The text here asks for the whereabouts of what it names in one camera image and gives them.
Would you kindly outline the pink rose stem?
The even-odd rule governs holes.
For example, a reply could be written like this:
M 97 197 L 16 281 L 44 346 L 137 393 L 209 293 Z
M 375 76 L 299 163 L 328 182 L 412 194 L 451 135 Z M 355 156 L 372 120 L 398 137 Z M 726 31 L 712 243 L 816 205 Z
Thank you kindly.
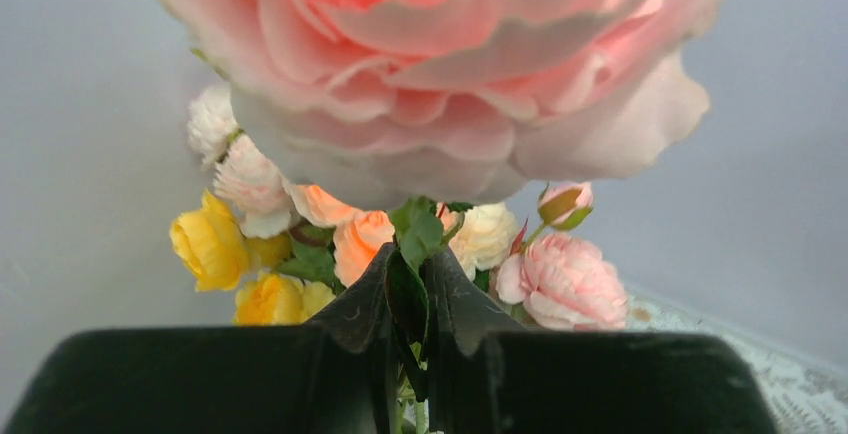
M 720 5 L 160 2 L 229 86 L 238 126 L 290 184 L 389 216 L 383 294 L 398 361 L 398 429 L 401 409 L 429 409 L 423 267 L 453 254 L 436 205 L 501 203 L 534 231 L 546 188 L 591 186 L 653 165 L 709 108 L 682 49 L 711 27 Z

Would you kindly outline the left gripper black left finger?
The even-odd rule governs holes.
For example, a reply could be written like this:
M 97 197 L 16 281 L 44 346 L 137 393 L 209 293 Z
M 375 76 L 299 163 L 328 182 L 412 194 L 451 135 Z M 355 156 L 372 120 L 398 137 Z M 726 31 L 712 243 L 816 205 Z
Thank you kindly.
M 384 245 L 294 326 L 101 329 L 60 342 L 8 433 L 394 433 Z

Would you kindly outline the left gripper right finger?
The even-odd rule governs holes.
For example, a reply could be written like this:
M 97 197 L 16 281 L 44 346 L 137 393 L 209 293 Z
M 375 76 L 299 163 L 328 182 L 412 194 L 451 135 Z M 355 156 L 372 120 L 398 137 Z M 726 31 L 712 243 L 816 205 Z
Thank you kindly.
M 743 359 L 710 335 L 559 332 L 501 310 L 442 251 L 430 301 L 430 427 L 443 433 L 772 433 Z

